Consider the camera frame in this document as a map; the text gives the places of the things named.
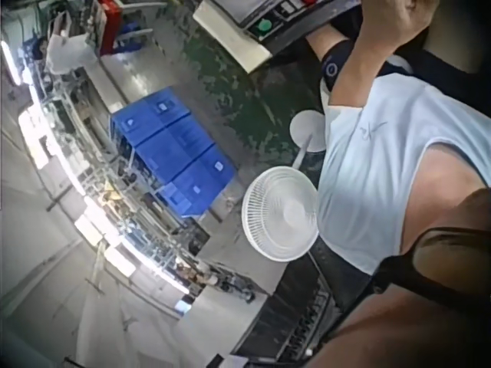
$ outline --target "person in background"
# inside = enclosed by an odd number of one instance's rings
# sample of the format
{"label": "person in background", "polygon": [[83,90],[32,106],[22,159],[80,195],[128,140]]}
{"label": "person in background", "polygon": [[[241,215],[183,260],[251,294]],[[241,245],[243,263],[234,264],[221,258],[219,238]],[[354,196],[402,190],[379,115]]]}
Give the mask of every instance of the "person in background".
{"label": "person in background", "polygon": [[46,60],[46,68],[53,75],[68,74],[79,67],[90,67],[97,61],[93,48],[86,42],[87,34],[69,37],[71,26],[67,11],[53,20],[48,38],[41,37],[33,46],[35,60]]}

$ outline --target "hand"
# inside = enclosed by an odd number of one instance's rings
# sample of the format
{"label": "hand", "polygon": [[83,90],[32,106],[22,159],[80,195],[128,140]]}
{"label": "hand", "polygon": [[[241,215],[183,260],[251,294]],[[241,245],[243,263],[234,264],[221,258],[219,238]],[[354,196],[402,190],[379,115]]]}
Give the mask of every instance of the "hand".
{"label": "hand", "polygon": [[440,0],[362,0],[360,39],[393,54],[430,25]]}
{"label": "hand", "polygon": [[60,35],[64,27],[64,12],[59,13],[53,21],[53,35]]}

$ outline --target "white sleeveless shirt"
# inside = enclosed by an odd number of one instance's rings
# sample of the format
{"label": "white sleeveless shirt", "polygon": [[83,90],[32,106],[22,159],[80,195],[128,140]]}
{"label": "white sleeveless shirt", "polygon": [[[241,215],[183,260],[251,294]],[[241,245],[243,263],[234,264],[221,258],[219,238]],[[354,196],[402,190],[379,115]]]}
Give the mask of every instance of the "white sleeveless shirt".
{"label": "white sleeveless shirt", "polygon": [[46,67],[53,75],[68,74],[97,61],[93,48],[85,42],[87,35],[62,37],[53,34],[46,50]]}
{"label": "white sleeveless shirt", "polygon": [[453,147],[491,186],[491,119],[421,80],[379,77],[365,108],[325,112],[318,227],[363,272],[399,254],[411,186],[429,146]]}

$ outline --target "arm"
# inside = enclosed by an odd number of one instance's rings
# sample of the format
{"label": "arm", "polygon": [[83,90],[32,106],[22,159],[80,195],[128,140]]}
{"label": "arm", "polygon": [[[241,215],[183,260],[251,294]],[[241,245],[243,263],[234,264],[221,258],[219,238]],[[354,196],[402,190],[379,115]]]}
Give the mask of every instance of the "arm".
{"label": "arm", "polygon": [[363,24],[330,106],[364,107],[384,62],[431,22],[438,0],[363,0]]}
{"label": "arm", "polygon": [[339,73],[329,105],[364,107],[378,72],[391,54],[390,49],[372,48],[369,42],[359,38]]}
{"label": "arm", "polygon": [[[491,190],[481,189],[431,227],[488,231],[490,206]],[[433,240],[432,245],[425,242],[418,248],[416,269],[464,294],[489,297],[489,240],[468,238],[461,245],[455,245],[456,239],[452,245]],[[437,366],[467,366],[464,361],[484,347],[479,345],[485,341],[482,333],[489,336],[486,323],[481,322],[392,285],[360,304],[308,368],[404,368],[431,366],[432,361]]]}
{"label": "arm", "polygon": [[61,31],[64,30],[64,27],[66,25],[66,14],[65,12],[62,12],[57,15],[57,17],[53,21],[53,32],[51,34],[60,36]]}

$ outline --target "fan grille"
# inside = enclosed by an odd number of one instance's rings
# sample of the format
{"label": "fan grille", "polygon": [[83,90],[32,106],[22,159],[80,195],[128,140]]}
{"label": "fan grille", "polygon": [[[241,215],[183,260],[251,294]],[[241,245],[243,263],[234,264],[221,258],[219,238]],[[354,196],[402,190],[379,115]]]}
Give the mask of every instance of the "fan grille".
{"label": "fan grille", "polygon": [[317,190],[291,167],[265,171],[251,184],[242,204],[242,225],[251,245],[273,261],[304,255],[318,237]]}

